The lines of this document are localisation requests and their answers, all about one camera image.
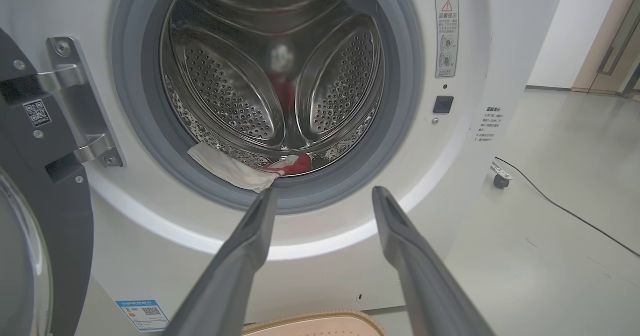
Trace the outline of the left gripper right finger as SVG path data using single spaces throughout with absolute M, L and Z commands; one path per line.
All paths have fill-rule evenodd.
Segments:
M 387 188 L 372 189 L 382 252 L 397 270 L 415 336 L 493 336 L 482 314 Z

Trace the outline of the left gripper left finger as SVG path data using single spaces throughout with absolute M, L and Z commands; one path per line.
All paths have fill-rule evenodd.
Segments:
M 275 190 L 261 191 L 206 267 L 164 336 L 240 336 L 254 276 L 265 264 L 277 209 Z

